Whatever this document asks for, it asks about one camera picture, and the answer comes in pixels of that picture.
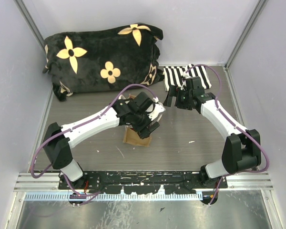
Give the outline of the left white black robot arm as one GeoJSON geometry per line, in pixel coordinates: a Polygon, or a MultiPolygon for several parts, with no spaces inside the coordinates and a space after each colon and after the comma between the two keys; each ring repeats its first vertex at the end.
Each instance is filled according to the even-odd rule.
{"type": "Polygon", "coordinates": [[[66,175],[75,189],[83,188],[87,177],[72,156],[79,143],[104,130],[129,125],[140,139],[147,139],[160,124],[165,107],[157,97],[141,92],[134,98],[119,95],[101,111],[82,120],[59,126],[51,124],[44,138],[43,149],[52,168],[66,175]]]}

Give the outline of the brown canvas tote bag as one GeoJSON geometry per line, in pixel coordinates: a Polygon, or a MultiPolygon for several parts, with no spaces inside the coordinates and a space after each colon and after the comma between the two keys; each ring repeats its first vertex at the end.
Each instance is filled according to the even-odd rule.
{"type": "Polygon", "coordinates": [[[137,96],[129,95],[124,97],[121,95],[113,108],[117,112],[119,125],[125,126],[123,142],[133,146],[149,146],[152,140],[151,135],[146,139],[141,139],[132,129],[130,124],[130,115],[147,115],[146,110],[152,104],[150,98],[145,92],[139,93],[137,96]]]}

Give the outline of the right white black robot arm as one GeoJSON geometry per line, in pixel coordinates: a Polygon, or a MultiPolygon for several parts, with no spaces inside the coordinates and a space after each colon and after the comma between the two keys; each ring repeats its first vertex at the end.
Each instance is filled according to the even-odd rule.
{"type": "Polygon", "coordinates": [[[240,125],[219,103],[213,93],[205,92],[199,77],[190,77],[179,86],[171,85],[164,105],[170,107],[175,98],[179,109],[193,110],[208,119],[225,140],[222,156],[204,165],[199,181],[205,188],[216,183],[218,177],[244,172],[261,164],[260,134],[240,125]]]}

